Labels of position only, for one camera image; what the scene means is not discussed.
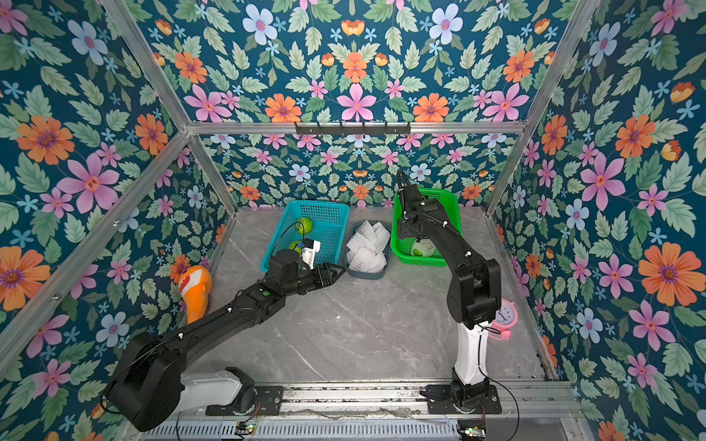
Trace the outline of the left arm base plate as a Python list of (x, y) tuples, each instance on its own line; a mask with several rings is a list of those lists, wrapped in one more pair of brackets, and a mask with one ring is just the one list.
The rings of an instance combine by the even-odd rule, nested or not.
[(233, 402), (226, 405), (210, 405), (208, 416), (276, 416), (283, 404), (284, 388), (281, 386), (246, 386)]

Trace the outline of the white foam net sleeve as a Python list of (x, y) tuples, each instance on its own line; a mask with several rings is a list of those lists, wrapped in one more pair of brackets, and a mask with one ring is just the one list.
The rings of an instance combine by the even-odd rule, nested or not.
[(424, 254), (423, 257), (432, 257), (432, 255), (434, 255), (437, 251), (437, 247), (432, 242), (432, 240), (427, 238), (417, 239), (415, 240), (415, 242), (413, 242), (411, 246), (410, 255), (412, 255), (412, 257), (415, 257), (412, 254), (413, 249), (419, 249), (420, 251), (422, 251), (422, 253)]

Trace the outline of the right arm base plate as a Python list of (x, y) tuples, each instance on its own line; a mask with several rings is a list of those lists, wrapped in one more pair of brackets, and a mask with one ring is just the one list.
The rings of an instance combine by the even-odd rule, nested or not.
[(419, 391), (431, 415), (500, 415), (496, 387), (488, 382), (475, 386), (457, 383), (427, 385)]

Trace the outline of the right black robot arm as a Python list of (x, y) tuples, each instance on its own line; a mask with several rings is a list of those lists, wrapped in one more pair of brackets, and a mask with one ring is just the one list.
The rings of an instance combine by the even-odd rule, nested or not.
[(398, 185), (397, 197), (401, 219), (396, 222), (396, 236), (430, 240), (450, 270), (447, 306), (458, 325), (458, 349), (445, 398), (456, 408), (470, 411), (490, 395), (487, 344), (502, 303), (500, 265), (465, 241), (437, 198), (409, 183)]

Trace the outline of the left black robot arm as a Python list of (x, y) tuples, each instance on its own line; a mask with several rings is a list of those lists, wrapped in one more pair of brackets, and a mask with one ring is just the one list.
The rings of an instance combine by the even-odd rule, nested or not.
[(104, 400), (141, 432), (191, 409), (250, 413), (257, 407), (255, 382), (242, 370), (228, 367), (189, 374), (188, 367), (235, 334), (270, 319), (288, 297), (330, 287), (345, 272), (343, 266), (330, 263), (308, 266), (295, 251), (279, 251), (263, 278), (239, 290), (224, 307), (161, 336), (132, 338), (103, 393)]

